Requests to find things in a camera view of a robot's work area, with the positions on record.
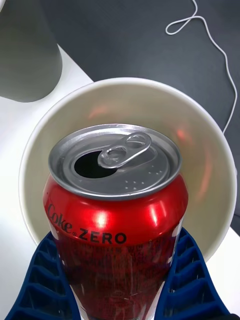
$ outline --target white table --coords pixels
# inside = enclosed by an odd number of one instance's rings
[[[57,101],[92,80],[61,50],[61,79],[47,97],[19,103],[0,97],[0,319],[13,306],[36,249],[21,212],[18,175],[25,145],[41,117]],[[240,237],[230,228],[207,263],[213,283],[231,313],[240,316]]]

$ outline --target white bowl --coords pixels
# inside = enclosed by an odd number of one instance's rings
[[[178,145],[189,192],[183,226],[207,261],[234,214],[237,178],[231,150],[216,122],[193,99],[139,78],[102,80],[80,88],[54,105],[34,129],[19,173],[20,206],[34,241],[39,243],[50,230],[42,201],[50,150],[76,130],[108,123],[152,128]]]

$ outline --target coke zero logo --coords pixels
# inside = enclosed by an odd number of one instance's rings
[[[55,207],[53,204],[50,204],[47,209],[47,215],[48,218],[51,219],[51,221],[60,227],[63,231],[65,231],[67,234],[71,233],[71,229],[73,228],[72,224],[69,222],[66,222],[66,220],[63,220],[63,215],[60,213],[58,215],[55,212]]]
[[[48,206],[47,209],[47,216],[51,222],[60,227],[63,231],[65,231],[67,234],[73,234],[76,236],[76,232],[72,232],[73,225],[70,222],[67,222],[65,219],[63,219],[63,214],[57,214],[55,212],[55,207],[51,203]],[[84,241],[90,241],[93,243],[102,243],[103,245],[106,243],[109,243],[110,245],[113,244],[113,239],[115,240],[115,243],[118,245],[122,245],[126,242],[127,236],[125,233],[119,232],[115,236],[113,236],[109,232],[103,232],[102,234],[98,231],[91,231],[89,232],[88,229],[80,228],[80,234],[78,236],[79,239],[82,239]]]

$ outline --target aluminum can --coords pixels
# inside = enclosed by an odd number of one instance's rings
[[[104,124],[59,141],[43,204],[84,320],[150,320],[188,204],[165,135]]]

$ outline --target can opening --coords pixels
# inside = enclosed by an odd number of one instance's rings
[[[98,164],[98,156],[102,152],[94,151],[81,156],[75,162],[76,173],[84,178],[98,179],[113,175],[117,169],[106,169]]]

